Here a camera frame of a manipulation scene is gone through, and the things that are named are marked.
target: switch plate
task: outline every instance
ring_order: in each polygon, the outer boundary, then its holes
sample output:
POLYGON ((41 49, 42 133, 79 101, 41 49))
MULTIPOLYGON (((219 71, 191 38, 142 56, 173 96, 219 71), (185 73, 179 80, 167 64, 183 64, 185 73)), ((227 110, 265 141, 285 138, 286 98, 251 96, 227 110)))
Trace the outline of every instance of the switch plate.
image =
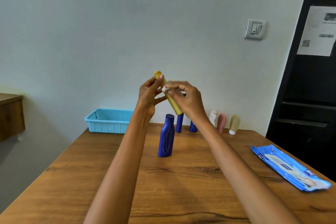
POLYGON ((245 32, 245 38, 262 40, 265 35, 266 21, 249 19, 247 22, 247 28, 245 32))

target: light blue basket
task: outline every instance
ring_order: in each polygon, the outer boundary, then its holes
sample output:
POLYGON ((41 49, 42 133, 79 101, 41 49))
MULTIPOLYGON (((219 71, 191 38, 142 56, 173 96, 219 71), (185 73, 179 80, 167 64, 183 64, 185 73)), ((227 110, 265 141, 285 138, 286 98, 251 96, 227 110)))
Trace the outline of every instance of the light blue basket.
POLYGON ((133 111, 116 109, 97 109, 91 112, 85 120, 90 132, 124 134, 133 111))

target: bottle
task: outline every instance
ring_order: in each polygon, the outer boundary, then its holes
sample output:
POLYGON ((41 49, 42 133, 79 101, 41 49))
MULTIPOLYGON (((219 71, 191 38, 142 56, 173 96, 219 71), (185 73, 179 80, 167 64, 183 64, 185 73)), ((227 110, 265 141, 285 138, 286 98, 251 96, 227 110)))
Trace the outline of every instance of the bottle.
POLYGON ((221 113, 220 115, 218 115, 218 122, 217 122, 217 129, 220 134, 223 133, 225 125, 226 125, 226 115, 224 113, 221 113))
POLYGON ((177 133, 181 133, 182 131, 183 116, 184 116, 184 113, 177 116, 176 129, 175 129, 177 133))
POLYGON ((159 142, 159 157, 169 157, 173 152, 173 143, 174 143, 174 118, 172 114, 166 114, 165 123, 161 129, 160 142, 159 142))
POLYGON ((196 128, 196 126, 193 124, 192 121, 190 121, 189 132, 193 132, 193 133, 197 132, 197 128, 196 128))
MULTIPOLYGON (((162 73, 161 73, 160 71, 156 71, 156 72, 154 73, 154 76, 155 76, 155 78, 158 80, 158 79, 160 78, 160 75, 161 75, 161 74, 162 74, 162 73)), ((166 85, 166 84, 167 84, 167 81, 166 81, 166 79, 164 79, 164 81, 163 81, 163 85, 166 85)), ((166 97, 167 97, 167 99, 168 99, 168 101, 169 101, 171 107, 173 107, 173 109, 174 109, 176 115, 180 115, 180 114, 182 114, 183 112, 182 112, 181 108, 177 105, 177 103, 175 102, 175 100, 174 100, 168 93, 166 93, 166 92, 165 92, 165 95, 166 95, 166 97)))
POLYGON ((240 117, 237 114, 232 115, 231 121, 230 121, 230 130, 229 133, 231 135, 235 135, 236 131, 239 128, 239 123, 240 123, 240 117))
POLYGON ((216 111, 211 111, 210 116, 209 116, 209 120, 214 127, 216 127, 216 124, 215 124, 216 117, 217 117, 217 112, 216 111))

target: wet wipes packet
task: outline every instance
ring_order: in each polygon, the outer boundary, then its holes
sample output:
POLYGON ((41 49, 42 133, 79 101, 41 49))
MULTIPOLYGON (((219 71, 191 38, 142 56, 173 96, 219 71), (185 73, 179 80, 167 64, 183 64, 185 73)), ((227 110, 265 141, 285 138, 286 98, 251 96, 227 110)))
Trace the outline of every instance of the wet wipes packet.
POLYGON ((330 182, 318 178, 312 171, 273 145, 252 146, 251 149, 261 160, 266 162, 299 190, 314 191, 317 189, 329 189, 331 187, 330 182))

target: yellow bottle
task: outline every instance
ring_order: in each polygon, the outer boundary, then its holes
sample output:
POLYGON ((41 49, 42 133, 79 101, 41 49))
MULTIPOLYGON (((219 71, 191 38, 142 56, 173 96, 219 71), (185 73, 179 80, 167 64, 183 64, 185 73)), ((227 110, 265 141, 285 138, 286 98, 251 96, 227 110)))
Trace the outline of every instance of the yellow bottle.
MULTIPOLYGON (((160 78, 161 74, 162 73, 160 71, 156 71, 155 74, 154 74, 154 76, 158 80, 160 78)), ((163 85, 165 85, 165 84, 167 84, 166 79, 164 79, 164 81, 163 81, 163 85)), ((181 108, 177 105, 177 103, 175 102, 175 100, 169 94, 165 93, 165 95, 167 96, 167 99, 168 99, 171 107, 173 107, 176 115, 182 114, 183 112, 182 112, 181 108)))
POLYGON ((230 121, 230 130, 229 133, 231 135, 235 135, 236 131, 239 128, 239 123, 240 123, 240 117, 237 114, 232 115, 231 121, 230 121))

